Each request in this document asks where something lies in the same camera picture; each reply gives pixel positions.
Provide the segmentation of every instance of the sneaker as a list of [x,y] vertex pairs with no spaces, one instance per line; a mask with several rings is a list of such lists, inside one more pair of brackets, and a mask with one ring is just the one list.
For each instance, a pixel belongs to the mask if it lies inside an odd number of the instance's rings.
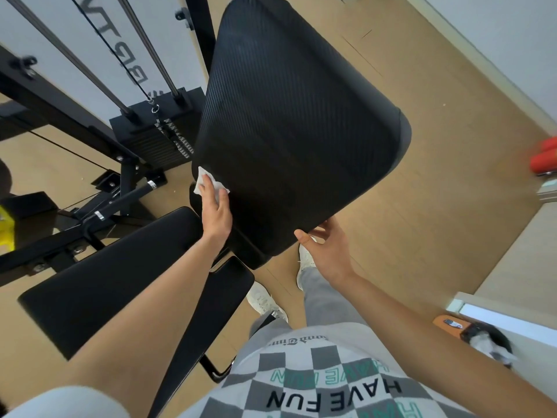
[[261,283],[257,281],[254,282],[254,285],[246,295],[246,299],[251,307],[259,312],[261,316],[269,311],[273,311],[273,316],[275,318],[282,318],[284,321],[288,322],[288,316],[284,312],[284,309],[277,305],[273,297],[269,295],[269,292]]
[[310,254],[310,251],[304,248],[302,244],[298,248],[298,252],[300,253],[300,270],[298,271],[298,275],[296,276],[296,284],[298,285],[298,289],[303,291],[302,286],[300,285],[300,276],[302,275],[302,271],[309,267],[315,267],[315,261]]

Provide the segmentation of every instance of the red object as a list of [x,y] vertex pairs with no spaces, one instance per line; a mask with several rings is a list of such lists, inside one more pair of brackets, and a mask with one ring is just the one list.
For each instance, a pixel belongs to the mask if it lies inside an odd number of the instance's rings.
[[553,138],[546,139],[541,142],[541,150],[549,151],[550,149],[557,149],[557,136]]
[[534,155],[530,160],[530,170],[536,174],[557,170],[557,148]]

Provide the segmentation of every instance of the hand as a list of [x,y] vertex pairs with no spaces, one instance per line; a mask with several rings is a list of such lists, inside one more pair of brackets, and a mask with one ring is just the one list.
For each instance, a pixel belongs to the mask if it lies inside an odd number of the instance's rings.
[[208,175],[202,176],[203,184],[199,185],[202,199],[201,221],[203,222],[203,237],[211,239],[220,250],[226,242],[232,229],[232,213],[226,189],[219,189],[219,205],[214,197],[213,182]]
[[[307,234],[298,229],[294,231],[294,235],[310,252],[321,275],[331,285],[338,284],[355,274],[350,262],[348,237],[335,216],[320,224],[319,227],[323,230],[316,228]],[[318,244],[310,238],[310,235],[324,239],[325,243]]]

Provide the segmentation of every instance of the pant leg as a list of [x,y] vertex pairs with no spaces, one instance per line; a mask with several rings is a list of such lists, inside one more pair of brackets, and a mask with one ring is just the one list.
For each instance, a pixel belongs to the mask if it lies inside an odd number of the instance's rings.
[[274,339],[281,334],[292,331],[292,327],[290,327],[290,325],[282,318],[277,318],[271,323],[267,324],[265,327],[257,330],[259,326],[263,324],[263,321],[265,321],[265,319],[271,313],[272,311],[263,314],[251,325],[251,329],[249,330],[249,340],[244,346],[242,346],[242,348],[238,352],[238,355],[236,355],[234,365],[232,366],[233,370],[244,358],[257,351],[258,349],[261,349],[263,346],[268,344],[271,339]]
[[300,286],[303,288],[308,327],[338,323],[367,325],[352,304],[331,287],[317,268],[308,267],[302,271]]

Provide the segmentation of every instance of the shirt sleeve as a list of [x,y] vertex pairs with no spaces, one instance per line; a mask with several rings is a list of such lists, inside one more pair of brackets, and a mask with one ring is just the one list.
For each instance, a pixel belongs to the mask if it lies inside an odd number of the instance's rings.
[[4,418],[130,418],[111,397],[90,387],[50,390],[19,405]]

